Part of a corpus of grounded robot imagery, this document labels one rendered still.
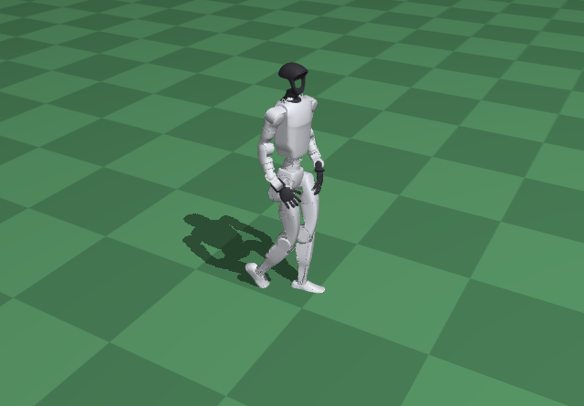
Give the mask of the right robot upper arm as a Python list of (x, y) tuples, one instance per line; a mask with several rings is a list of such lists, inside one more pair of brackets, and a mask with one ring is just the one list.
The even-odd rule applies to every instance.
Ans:
[(266, 147), (266, 156), (274, 153), (274, 144), (270, 141), (274, 138), (276, 129), (283, 122), (286, 113), (287, 111), (283, 107), (276, 106), (270, 108), (265, 114), (265, 123), (258, 146), (262, 144)]

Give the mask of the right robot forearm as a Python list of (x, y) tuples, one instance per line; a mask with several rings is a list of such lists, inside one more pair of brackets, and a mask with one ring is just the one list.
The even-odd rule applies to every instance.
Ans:
[(264, 145), (259, 145), (257, 148), (258, 153), (258, 160), (260, 165), (262, 165), (263, 172), (265, 172), (265, 178), (268, 182), (270, 182), (276, 190), (278, 190), (283, 184), (281, 181), (278, 180), (276, 174), (273, 172), (274, 164), (273, 158), (266, 157), (266, 147)]

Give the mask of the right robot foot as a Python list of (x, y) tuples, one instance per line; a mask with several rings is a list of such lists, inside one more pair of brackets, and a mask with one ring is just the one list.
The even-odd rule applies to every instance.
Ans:
[[(247, 271), (247, 273), (255, 280), (255, 283), (261, 287), (261, 288), (265, 288), (267, 286), (269, 286), (270, 282), (268, 281), (268, 279), (266, 278), (266, 274), (264, 273), (262, 276), (260, 276), (256, 270), (259, 266), (256, 263), (247, 263), (245, 265), (245, 270)], [(258, 271), (259, 272), (259, 271)], [(262, 272), (260, 272), (262, 273)]]

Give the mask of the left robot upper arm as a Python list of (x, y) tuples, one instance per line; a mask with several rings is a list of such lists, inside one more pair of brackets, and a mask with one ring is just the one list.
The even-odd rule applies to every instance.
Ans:
[[(318, 105), (318, 101), (317, 101), (316, 99), (313, 99), (313, 98), (311, 98), (311, 97), (310, 97), (310, 96), (308, 96), (308, 95), (304, 95), (304, 96), (305, 96), (305, 97), (307, 97), (307, 98), (309, 98), (309, 99), (310, 99), (310, 101), (311, 101), (311, 104), (312, 104), (312, 119), (313, 119), (314, 111), (315, 111), (315, 109), (316, 109), (316, 107), (317, 107), (317, 105)], [(313, 135), (314, 135), (314, 132), (313, 132), (313, 130), (311, 129), (310, 138), (311, 138)]]

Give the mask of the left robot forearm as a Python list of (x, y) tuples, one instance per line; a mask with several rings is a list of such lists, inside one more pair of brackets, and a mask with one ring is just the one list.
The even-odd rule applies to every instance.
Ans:
[(321, 161), (322, 169), (324, 168), (325, 163), (321, 160), (321, 154), (320, 154), (318, 147), (316, 145), (314, 135), (310, 138), (310, 142), (309, 142), (309, 146), (308, 146), (308, 155), (309, 155), (310, 159), (313, 161), (314, 167), (315, 167), (316, 161)]

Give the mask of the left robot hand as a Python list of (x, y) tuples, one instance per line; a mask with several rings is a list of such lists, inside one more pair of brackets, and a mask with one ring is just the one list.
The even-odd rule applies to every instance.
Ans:
[(317, 190), (314, 192), (315, 194), (318, 194), (321, 190), (321, 185), (323, 183), (323, 172), (325, 170), (322, 169), (322, 163), (321, 161), (316, 161), (315, 163), (315, 172), (317, 172), (317, 182), (314, 185), (313, 189), (317, 188)]

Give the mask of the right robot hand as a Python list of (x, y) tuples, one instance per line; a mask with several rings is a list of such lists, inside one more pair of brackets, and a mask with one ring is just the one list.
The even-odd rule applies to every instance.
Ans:
[[(300, 200), (300, 199), (298, 199), (298, 198), (295, 196), (295, 194), (294, 194), (294, 193), (301, 194), (301, 192), (300, 192), (300, 191), (297, 191), (297, 190), (292, 190), (292, 189), (290, 189), (289, 187), (286, 187), (286, 185), (283, 183), (283, 181), (282, 181), (280, 178), (278, 178), (278, 180), (279, 180), (279, 181), (281, 181), (281, 182), (282, 182), (282, 184), (283, 184), (283, 187), (282, 187), (280, 190), (278, 190), (278, 191), (277, 191), (277, 190), (274, 188), (274, 186), (273, 186), (271, 183), (270, 183), (270, 184), (271, 184), (271, 187), (272, 187), (272, 188), (273, 188), (273, 189), (274, 189), (274, 190), (275, 190), (277, 193), (279, 193), (279, 194), (280, 194), (280, 198), (281, 198), (282, 202), (283, 202), (283, 203), (285, 203), (285, 205), (286, 205), (286, 207), (288, 208), (288, 210), (289, 210), (289, 206), (288, 206), (287, 202), (289, 202), (289, 203), (290, 203), (290, 205), (291, 205), (293, 208), (295, 207), (295, 206), (294, 206), (294, 204), (295, 204), (296, 206), (298, 206), (298, 203), (297, 203), (297, 202), (296, 202), (296, 201), (295, 201), (293, 198), (295, 198), (296, 200), (298, 200), (300, 203), (301, 203), (301, 200)], [(293, 202), (294, 204), (292, 204), (292, 202), (290, 202), (291, 200), (292, 200), (292, 202)]]

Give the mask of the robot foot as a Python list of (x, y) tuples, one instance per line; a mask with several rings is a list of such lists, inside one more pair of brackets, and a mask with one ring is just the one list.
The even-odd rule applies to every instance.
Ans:
[[(304, 281), (302, 280), (302, 283), (303, 282)], [(299, 281), (299, 283), (301, 283), (301, 282)], [(300, 285), (299, 283), (298, 283), (298, 280), (295, 279), (292, 281), (291, 286), (294, 288), (306, 290), (308, 292), (313, 292), (313, 293), (323, 293), (326, 290), (325, 287), (316, 285), (308, 280), (307, 280), (307, 282), (305, 282), (306, 283), (305, 285), (302, 285), (302, 284)]]
[[(265, 288), (267, 286), (269, 286), (270, 282), (268, 281), (268, 279), (266, 278), (266, 274), (264, 273), (262, 276), (260, 276), (256, 270), (259, 266), (256, 263), (247, 263), (245, 265), (245, 270), (247, 271), (247, 273), (255, 280), (255, 283), (261, 287), (261, 288)], [(259, 271), (258, 271), (259, 272)], [(262, 272), (260, 272), (262, 273)]]

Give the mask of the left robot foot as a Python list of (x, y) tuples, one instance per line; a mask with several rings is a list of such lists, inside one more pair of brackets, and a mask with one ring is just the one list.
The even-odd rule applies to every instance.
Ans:
[[(302, 280), (302, 283), (303, 282), (304, 281)], [(299, 281), (299, 283), (301, 283), (301, 282)], [(302, 284), (300, 285), (299, 283), (298, 283), (298, 280), (295, 279), (292, 281), (291, 286), (294, 288), (306, 290), (308, 292), (313, 292), (313, 293), (323, 293), (326, 290), (325, 287), (316, 285), (308, 280), (307, 280), (307, 282), (305, 282), (306, 283), (305, 285), (302, 285)]]

